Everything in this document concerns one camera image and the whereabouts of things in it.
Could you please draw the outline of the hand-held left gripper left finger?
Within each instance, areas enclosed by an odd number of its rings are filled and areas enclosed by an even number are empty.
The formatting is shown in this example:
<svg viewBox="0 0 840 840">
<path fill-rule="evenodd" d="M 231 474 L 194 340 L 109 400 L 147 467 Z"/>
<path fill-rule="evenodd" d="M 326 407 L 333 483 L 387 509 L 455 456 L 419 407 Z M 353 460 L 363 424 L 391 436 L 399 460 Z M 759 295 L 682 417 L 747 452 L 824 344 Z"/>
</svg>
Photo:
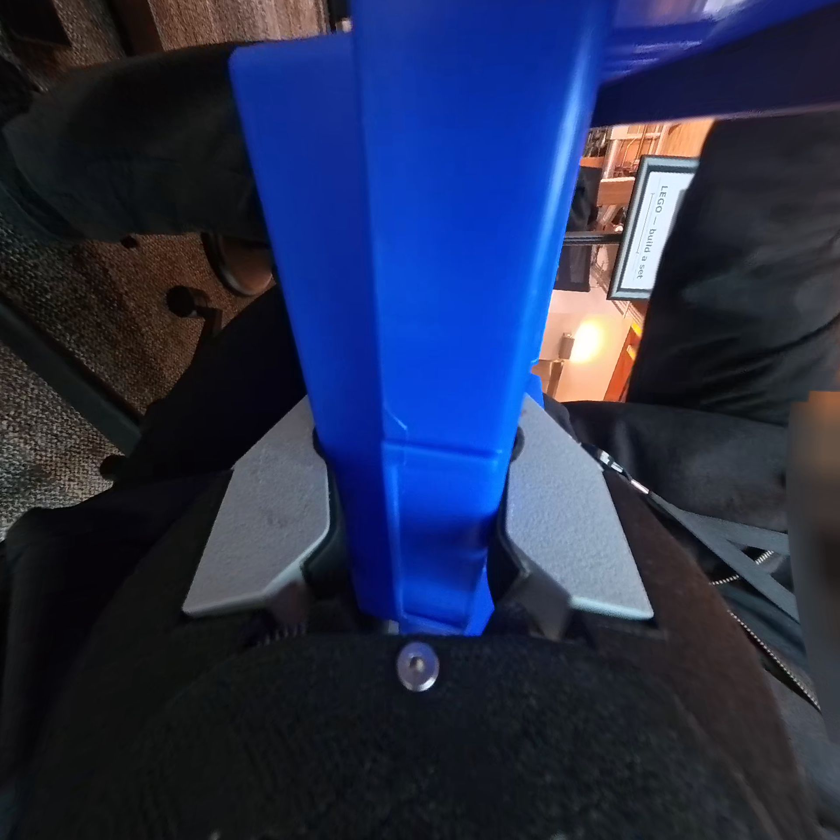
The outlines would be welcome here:
<svg viewBox="0 0 840 840">
<path fill-rule="evenodd" d="M 343 512 L 304 397 L 234 465 L 183 611 L 308 618 L 347 572 Z"/>
</svg>

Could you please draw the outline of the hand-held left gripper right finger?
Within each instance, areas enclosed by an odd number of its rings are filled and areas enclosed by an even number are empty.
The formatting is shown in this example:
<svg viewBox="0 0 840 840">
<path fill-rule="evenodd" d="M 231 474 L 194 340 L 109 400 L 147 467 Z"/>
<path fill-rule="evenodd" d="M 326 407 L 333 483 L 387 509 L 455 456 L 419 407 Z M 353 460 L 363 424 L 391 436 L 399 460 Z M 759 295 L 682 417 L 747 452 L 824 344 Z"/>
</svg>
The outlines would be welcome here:
<svg viewBox="0 0 840 840">
<path fill-rule="evenodd" d="M 492 599 L 551 640 L 576 613 L 655 618 L 602 467 L 530 395 L 492 538 Z"/>
</svg>

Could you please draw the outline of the blue plastic bin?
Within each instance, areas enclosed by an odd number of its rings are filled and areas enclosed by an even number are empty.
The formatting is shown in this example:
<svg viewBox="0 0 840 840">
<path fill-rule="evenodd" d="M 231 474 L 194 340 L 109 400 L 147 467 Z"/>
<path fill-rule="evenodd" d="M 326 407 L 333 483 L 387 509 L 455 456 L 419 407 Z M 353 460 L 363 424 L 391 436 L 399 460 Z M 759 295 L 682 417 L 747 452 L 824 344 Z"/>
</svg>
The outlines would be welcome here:
<svg viewBox="0 0 840 840">
<path fill-rule="evenodd" d="M 362 611 L 478 634 L 589 128 L 838 102 L 838 2 L 351 2 L 228 73 Z"/>
</svg>

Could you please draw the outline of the person's black jacket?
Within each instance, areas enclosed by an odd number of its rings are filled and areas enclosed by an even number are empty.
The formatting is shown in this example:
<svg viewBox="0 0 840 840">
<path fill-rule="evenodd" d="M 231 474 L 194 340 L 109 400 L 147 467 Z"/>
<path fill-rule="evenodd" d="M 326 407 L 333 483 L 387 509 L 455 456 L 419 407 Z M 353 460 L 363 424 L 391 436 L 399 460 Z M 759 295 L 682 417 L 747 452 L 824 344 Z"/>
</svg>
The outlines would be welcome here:
<svg viewBox="0 0 840 840">
<path fill-rule="evenodd" d="M 678 407 L 544 405 L 604 467 L 647 492 L 773 676 L 822 712 L 795 598 L 787 429 Z"/>
</svg>

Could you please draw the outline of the black office chair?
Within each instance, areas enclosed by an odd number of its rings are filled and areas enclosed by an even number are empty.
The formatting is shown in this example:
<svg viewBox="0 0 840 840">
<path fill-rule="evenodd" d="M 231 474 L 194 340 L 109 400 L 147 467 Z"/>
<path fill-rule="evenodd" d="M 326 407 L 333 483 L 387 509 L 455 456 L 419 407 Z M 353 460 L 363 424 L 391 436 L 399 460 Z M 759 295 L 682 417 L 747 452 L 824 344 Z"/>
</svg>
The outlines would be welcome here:
<svg viewBox="0 0 840 840">
<path fill-rule="evenodd" d="M 2 215 L 45 245 L 199 235 L 237 298 L 274 284 L 228 62 L 197 45 L 76 68 L 39 90 L 2 57 Z"/>
</svg>

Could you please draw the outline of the black table frame bar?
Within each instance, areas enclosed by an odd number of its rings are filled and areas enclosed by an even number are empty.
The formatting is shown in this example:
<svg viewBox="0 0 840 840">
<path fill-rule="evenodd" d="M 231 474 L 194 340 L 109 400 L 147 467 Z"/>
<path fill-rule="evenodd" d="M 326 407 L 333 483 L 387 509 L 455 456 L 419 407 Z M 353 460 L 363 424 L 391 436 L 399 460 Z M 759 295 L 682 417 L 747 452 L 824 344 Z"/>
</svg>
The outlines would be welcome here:
<svg viewBox="0 0 840 840">
<path fill-rule="evenodd" d="M 141 414 L 4 294 L 1 341 L 121 454 L 133 451 Z"/>
</svg>

